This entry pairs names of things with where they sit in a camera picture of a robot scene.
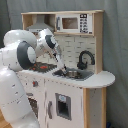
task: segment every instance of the white toy kitchen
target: white toy kitchen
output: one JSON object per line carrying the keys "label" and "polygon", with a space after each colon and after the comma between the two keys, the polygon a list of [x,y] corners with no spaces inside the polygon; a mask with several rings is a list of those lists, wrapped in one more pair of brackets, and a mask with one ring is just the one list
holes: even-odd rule
{"label": "white toy kitchen", "polygon": [[106,87],[115,76],[102,69],[103,11],[28,12],[22,21],[23,29],[35,35],[48,27],[65,65],[83,74],[75,79],[59,75],[48,53],[18,73],[40,127],[106,128]]}

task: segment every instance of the white robot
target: white robot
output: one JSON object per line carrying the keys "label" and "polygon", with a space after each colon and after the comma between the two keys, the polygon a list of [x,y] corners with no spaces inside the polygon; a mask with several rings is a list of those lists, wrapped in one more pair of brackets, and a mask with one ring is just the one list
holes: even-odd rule
{"label": "white robot", "polygon": [[0,109],[13,128],[40,128],[24,88],[15,72],[33,66],[36,57],[45,51],[54,55],[57,66],[64,73],[61,50],[49,29],[39,32],[39,38],[25,30],[12,30],[4,37],[0,49]]}

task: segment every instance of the toy sink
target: toy sink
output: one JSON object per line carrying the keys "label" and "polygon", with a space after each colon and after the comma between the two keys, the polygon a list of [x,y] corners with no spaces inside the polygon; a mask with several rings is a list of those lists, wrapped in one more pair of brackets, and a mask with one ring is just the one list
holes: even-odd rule
{"label": "toy sink", "polygon": [[67,78],[67,79],[75,79],[78,81],[83,81],[90,76],[92,76],[94,73],[91,71],[86,70],[80,70],[80,69],[74,69],[74,68],[67,68],[67,73],[64,75],[62,70],[58,70],[53,73],[54,76]]}

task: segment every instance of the microwave door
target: microwave door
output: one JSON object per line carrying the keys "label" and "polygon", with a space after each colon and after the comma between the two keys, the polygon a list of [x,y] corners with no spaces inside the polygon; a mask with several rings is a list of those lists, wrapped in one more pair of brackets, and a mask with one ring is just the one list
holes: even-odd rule
{"label": "microwave door", "polygon": [[80,32],[80,15],[73,14],[73,15],[60,15],[57,18],[59,30],[58,32],[66,32],[66,33],[79,33]]}

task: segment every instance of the floor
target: floor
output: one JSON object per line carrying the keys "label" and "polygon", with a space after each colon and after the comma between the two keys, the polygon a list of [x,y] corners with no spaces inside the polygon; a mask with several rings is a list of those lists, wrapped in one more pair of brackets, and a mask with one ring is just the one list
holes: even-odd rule
{"label": "floor", "polygon": [[0,128],[12,128],[11,125],[4,120],[1,111],[0,111]]}

